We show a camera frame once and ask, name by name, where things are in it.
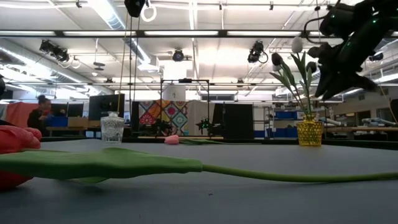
monitor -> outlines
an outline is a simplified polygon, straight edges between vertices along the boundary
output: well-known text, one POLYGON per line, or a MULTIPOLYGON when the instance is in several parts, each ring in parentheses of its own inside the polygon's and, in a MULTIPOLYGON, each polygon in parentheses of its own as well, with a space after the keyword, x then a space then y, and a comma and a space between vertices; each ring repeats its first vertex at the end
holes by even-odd
POLYGON ((91 96, 88 106, 88 119, 99 121, 108 116, 109 111, 118 111, 119 117, 124 117, 124 94, 120 94, 120 105, 118 108, 119 95, 91 96))

gold vase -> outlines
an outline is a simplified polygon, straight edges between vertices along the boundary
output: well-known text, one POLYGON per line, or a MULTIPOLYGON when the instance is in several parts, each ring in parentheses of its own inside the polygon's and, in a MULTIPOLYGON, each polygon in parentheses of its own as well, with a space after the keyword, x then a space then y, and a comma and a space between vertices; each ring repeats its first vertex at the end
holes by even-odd
POLYGON ((301 146, 321 146, 323 123, 307 121, 297 123, 298 143, 301 146))

gray table surface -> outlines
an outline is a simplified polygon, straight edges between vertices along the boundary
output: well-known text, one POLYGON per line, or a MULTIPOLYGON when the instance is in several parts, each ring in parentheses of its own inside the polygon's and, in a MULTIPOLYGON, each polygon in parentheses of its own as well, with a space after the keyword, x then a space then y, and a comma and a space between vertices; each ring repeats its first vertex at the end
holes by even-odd
MULTIPOLYGON (((97 151, 99 140, 43 149, 97 151)), ((398 171, 398 151, 322 146, 122 144, 205 164, 280 174, 398 171)), ((211 173, 163 174, 97 185, 35 178, 0 193, 0 223, 397 223, 398 180, 291 184, 211 173)))

clear glass container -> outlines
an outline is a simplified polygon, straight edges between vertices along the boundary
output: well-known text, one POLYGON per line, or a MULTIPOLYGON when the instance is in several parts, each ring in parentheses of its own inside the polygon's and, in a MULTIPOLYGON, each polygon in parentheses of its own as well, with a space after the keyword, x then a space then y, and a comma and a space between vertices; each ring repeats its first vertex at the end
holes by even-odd
POLYGON ((124 119, 118 112, 109 111, 109 116, 101 118, 102 141, 108 144, 121 144, 124 131, 124 119))

patterned wall hanging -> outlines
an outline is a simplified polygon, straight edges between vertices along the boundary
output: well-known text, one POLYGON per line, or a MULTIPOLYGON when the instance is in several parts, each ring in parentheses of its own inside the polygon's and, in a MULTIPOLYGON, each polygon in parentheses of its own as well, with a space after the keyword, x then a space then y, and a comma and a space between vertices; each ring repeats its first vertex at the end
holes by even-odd
MULTIPOLYGON (((188 133, 188 103, 185 101, 162 100, 162 120, 172 125, 170 134, 179 136, 188 133)), ((140 124, 154 124, 160 118, 160 100, 139 103, 140 124)))

